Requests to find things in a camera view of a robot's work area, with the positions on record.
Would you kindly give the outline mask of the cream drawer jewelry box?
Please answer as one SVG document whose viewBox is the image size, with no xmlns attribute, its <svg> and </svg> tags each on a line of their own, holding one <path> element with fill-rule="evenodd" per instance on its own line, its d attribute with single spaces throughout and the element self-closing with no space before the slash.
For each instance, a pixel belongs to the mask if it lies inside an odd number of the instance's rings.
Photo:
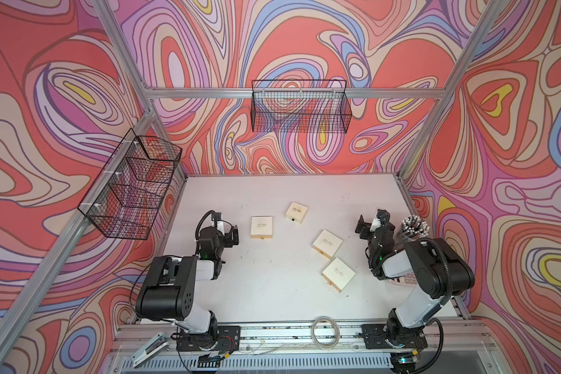
<svg viewBox="0 0 561 374">
<path fill-rule="evenodd" d="M 255 216 L 251 220 L 251 238 L 268 239 L 273 238 L 274 218 L 271 216 Z"/>
</svg>

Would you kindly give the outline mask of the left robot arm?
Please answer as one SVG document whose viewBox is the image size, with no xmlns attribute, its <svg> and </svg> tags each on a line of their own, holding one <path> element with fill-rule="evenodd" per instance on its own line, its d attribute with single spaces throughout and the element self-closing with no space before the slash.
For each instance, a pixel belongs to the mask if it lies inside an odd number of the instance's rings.
<svg viewBox="0 0 561 374">
<path fill-rule="evenodd" d="M 135 301 L 141 319 L 168 322 L 188 335 L 218 337 L 215 313 L 197 305 L 196 284 L 220 277 L 223 252 L 239 244 L 238 227 L 209 210 L 194 232 L 196 250 L 190 256 L 153 259 Z"/>
</svg>

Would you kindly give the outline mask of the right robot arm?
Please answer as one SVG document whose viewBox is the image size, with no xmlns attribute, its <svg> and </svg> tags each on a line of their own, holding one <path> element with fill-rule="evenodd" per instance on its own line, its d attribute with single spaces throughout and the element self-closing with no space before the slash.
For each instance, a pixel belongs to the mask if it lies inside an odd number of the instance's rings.
<svg viewBox="0 0 561 374">
<path fill-rule="evenodd" d="M 395 250 L 395 226 L 390 213 L 377 210 L 375 218 L 358 219 L 355 233 L 367 241 L 366 259 L 372 275 L 393 280 L 414 274 L 417 285 L 406 300 L 393 308 L 383 325 L 365 324 L 363 337 L 368 349 L 427 347 L 424 328 L 454 296 L 475 285 L 470 266 L 442 238 L 422 237 Z"/>
</svg>

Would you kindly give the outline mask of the cream jewelry box middle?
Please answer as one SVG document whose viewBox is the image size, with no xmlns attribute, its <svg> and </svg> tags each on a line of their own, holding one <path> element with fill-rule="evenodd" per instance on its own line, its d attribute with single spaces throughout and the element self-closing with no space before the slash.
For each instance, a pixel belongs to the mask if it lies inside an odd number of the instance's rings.
<svg viewBox="0 0 561 374">
<path fill-rule="evenodd" d="M 324 229 L 313 242 L 312 248 L 327 259 L 332 260 L 342 244 L 343 240 L 341 238 Z"/>
</svg>

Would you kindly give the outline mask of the cream jewelry box front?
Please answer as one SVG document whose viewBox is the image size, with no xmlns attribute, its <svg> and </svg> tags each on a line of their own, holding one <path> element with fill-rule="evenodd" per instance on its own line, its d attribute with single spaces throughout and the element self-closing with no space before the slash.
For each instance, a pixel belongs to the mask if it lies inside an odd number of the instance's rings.
<svg viewBox="0 0 561 374">
<path fill-rule="evenodd" d="M 333 259 L 322 272 L 322 277 L 338 292 L 342 292 L 355 277 L 355 271 L 339 258 Z"/>
</svg>

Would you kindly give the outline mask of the small cream jewelry box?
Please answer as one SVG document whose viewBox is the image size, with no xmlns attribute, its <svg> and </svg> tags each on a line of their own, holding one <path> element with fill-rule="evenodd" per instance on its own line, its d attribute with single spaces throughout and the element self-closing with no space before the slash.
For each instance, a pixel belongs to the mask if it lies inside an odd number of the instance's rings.
<svg viewBox="0 0 561 374">
<path fill-rule="evenodd" d="M 297 202 L 291 202 L 288 210 L 285 212 L 285 218 L 296 224 L 302 224 L 307 215 L 309 208 Z"/>
</svg>

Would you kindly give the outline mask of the cup of pencils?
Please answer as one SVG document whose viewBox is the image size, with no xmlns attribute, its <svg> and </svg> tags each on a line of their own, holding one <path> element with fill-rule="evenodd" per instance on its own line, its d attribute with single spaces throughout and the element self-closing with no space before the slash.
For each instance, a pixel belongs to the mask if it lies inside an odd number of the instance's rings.
<svg viewBox="0 0 561 374">
<path fill-rule="evenodd" d="M 430 233 L 430 226 L 419 215 L 413 215 L 403 219 L 400 233 L 405 238 L 416 240 L 426 237 Z"/>
</svg>

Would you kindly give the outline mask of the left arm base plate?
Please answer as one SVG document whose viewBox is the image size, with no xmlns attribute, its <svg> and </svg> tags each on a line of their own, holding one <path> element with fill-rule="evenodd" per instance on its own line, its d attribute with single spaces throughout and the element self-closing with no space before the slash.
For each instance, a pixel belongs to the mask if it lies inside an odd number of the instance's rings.
<svg viewBox="0 0 561 374">
<path fill-rule="evenodd" d="M 171 340 L 178 352 L 219 352 L 232 353 L 239 349 L 241 327 L 223 325 L 211 327 L 206 333 L 173 333 Z"/>
</svg>

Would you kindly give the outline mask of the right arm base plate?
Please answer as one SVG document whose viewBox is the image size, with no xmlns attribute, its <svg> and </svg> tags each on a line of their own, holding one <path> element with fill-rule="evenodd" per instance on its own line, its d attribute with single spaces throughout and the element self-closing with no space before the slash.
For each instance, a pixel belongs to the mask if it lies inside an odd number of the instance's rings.
<svg viewBox="0 0 561 374">
<path fill-rule="evenodd" d="M 359 335 L 367 349 L 422 351 L 428 347 L 422 327 L 406 328 L 393 324 L 363 324 Z"/>
</svg>

